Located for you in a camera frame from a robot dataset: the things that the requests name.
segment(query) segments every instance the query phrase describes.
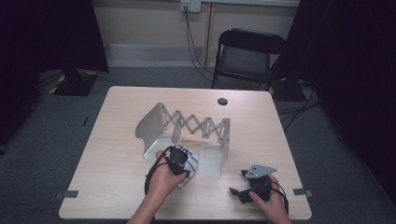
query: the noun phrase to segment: chair backrest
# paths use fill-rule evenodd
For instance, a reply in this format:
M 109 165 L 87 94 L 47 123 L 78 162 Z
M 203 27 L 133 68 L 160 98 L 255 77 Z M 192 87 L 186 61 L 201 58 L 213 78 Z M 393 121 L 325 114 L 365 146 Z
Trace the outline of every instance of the chair backrest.
M 221 46 L 280 54 L 286 46 L 286 41 L 279 35 L 235 28 L 220 35 L 219 51 Z

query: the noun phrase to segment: table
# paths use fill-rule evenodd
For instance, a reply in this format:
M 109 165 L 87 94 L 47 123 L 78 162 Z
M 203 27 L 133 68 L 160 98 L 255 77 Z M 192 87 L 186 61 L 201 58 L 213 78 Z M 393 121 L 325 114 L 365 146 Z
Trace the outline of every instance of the table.
M 227 105 L 218 99 L 226 98 Z M 169 111 L 213 120 L 230 118 L 229 155 L 220 178 L 195 175 L 171 194 L 157 219 L 265 219 L 254 203 L 241 204 L 228 188 L 247 189 L 240 170 L 252 164 L 277 168 L 274 175 L 290 202 L 290 218 L 304 220 L 311 210 L 304 195 L 288 142 L 271 95 L 265 91 L 226 91 L 112 87 L 108 91 L 69 190 L 60 217 L 72 219 L 128 219 L 144 197 L 145 175 L 152 162 L 144 159 L 144 143 L 134 137 L 138 122 L 159 102 Z

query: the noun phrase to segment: person's right hand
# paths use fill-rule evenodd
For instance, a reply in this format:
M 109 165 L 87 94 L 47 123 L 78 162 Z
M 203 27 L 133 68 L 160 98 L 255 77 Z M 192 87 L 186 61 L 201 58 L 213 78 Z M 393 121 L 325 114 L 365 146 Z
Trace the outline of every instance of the person's right hand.
M 268 176 L 273 182 L 272 188 L 279 189 L 279 185 L 275 184 L 278 183 L 277 179 L 273 175 Z M 291 223 L 285 209 L 285 204 L 283 204 L 282 196 L 279 193 L 271 190 L 270 199 L 267 202 L 263 201 L 262 198 L 260 198 L 260 196 L 253 191 L 249 192 L 248 194 L 253 202 L 255 202 L 260 207 L 260 209 L 270 222 L 273 222 L 275 224 Z

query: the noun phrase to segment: metal bookend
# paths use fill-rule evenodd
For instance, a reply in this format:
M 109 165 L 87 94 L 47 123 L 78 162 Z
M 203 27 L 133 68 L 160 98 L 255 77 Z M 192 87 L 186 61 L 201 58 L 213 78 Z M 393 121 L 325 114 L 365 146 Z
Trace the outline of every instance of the metal bookend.
M 155 152 L 178 144 L 185 127 L 191 134 L 202 131 L 197 174 L 220 177 L 221 166 L 228 156 L 230 119 L 222 119 L 217 125 L 212 118 L 201 122 L 193 114 L 185 119 L 180 110 L 171 115 L 163 103 L 158 103 L 140 120 L 134 135 L 145 142 L 143 157 L 155 162 Z M 209 138 L 213 133 L 217 139 Z

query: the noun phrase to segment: forearm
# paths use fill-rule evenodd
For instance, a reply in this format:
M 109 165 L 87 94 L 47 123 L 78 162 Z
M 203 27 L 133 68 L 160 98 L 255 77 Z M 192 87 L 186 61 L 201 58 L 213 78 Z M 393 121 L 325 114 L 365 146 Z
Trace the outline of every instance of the forearm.
M 142 203 L 139 205 L 134 215 L 127 222 L 127 224 L 149 224 L 154 218 L 157 211 L 163 204 L 162 200 L 156 200 L 153 197 L 147 195 Z

